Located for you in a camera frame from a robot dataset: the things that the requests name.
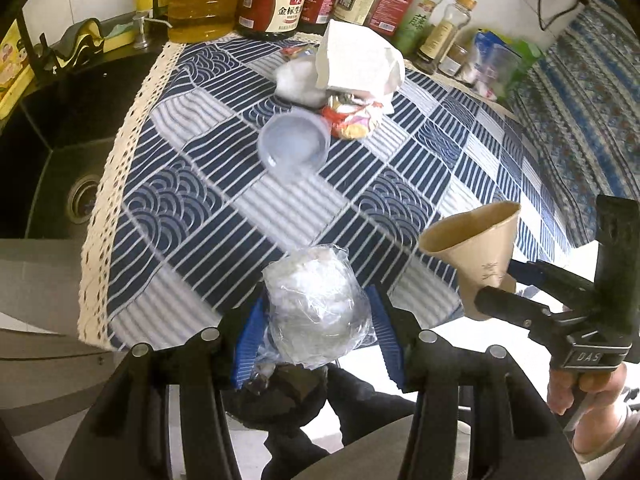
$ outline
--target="table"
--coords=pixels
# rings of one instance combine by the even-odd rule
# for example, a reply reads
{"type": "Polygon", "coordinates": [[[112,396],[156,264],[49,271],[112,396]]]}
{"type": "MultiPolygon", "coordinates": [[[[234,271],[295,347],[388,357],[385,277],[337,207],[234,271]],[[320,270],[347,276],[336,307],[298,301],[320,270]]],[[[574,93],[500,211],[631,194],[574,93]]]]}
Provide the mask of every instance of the table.
{"type": "Polygon", "coordinates": [[[83,250],[84,341],[182,344],[241,303],[269,262],[327,243],[349,251],[362,285],[380,282],[395,306],[436,326],[460,314],[455,271],[421,253],[418,236],[495,200],[522,204],[514,257],[564,259],[561,214],[522,127],[413,70],[372,136],[332,140],[317,175],[276,182],[255,143],[292,106],[273,94],[279,51],[305,41],[165,47],[98,194],[83,250]]]}

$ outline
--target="blue striped fabric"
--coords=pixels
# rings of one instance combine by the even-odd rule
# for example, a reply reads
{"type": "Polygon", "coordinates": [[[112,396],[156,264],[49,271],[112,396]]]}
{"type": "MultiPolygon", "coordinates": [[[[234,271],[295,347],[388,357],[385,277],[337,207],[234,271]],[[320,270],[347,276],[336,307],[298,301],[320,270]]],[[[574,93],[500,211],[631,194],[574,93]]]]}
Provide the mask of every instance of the blue striped fabric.
{"type": "Polygon", "coordinates": [[[312,244],[347,249],[363,286],[381,283],[395,306],[437,325],[460,312],[456,273],[421,253],[418,237],[494,200],[523,204],[517,257],[566,255],[561,212],[517,123],[419,72],[408,71],[372,136],[334,139],[318,174],[278,183],[256,141],[292,107],[273,95],[272,74],[292,44],[223,38],[184,49],[124,188],[107,304],[117,348],[181,344],[247,298],[269,262],[312,244]]]}
{"type": "Polygon", "coordinates": [[[509,96],[576,246],[594,239],[599,194],[640,200],[639,52],[615,2],[592,0],[509,96]]]}

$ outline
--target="black sink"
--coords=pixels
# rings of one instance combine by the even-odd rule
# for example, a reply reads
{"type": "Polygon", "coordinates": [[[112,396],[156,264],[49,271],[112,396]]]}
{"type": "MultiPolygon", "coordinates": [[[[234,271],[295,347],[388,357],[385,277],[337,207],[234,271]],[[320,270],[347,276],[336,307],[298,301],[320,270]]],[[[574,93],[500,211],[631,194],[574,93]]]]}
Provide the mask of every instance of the black sink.
{"type": "Polygon", "coordinates": [[[158,49],[32,85],[0,122],[0,238],[84,238],[115,135],[158,49]]]}

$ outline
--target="clear plastic bag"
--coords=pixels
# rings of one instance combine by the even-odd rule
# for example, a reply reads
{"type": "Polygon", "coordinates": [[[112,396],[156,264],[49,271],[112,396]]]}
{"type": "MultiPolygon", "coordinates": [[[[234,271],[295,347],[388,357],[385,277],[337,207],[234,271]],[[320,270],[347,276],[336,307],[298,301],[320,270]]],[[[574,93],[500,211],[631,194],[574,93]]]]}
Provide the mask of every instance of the clear plastic bag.
{"type": "Polygon", "coordinates": [[[369,299],[344,249],[320,245],[295,251],[262,275],[271,307],[259,361],[277,359],[313,370],[357,348],[372,332],[369,299]]]}

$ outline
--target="gold bottle cap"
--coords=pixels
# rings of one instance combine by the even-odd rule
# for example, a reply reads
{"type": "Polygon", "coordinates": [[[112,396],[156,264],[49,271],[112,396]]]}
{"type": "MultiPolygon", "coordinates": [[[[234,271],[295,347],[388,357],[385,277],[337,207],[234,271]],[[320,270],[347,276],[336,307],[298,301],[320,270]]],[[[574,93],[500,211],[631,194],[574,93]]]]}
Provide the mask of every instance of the gold bottle cap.
{"type": "Polygon", "coordinates": [[[462,5],[468,10],[474,10],[477,2],[475,0],[456,0],[456,3],[462,5]]]}

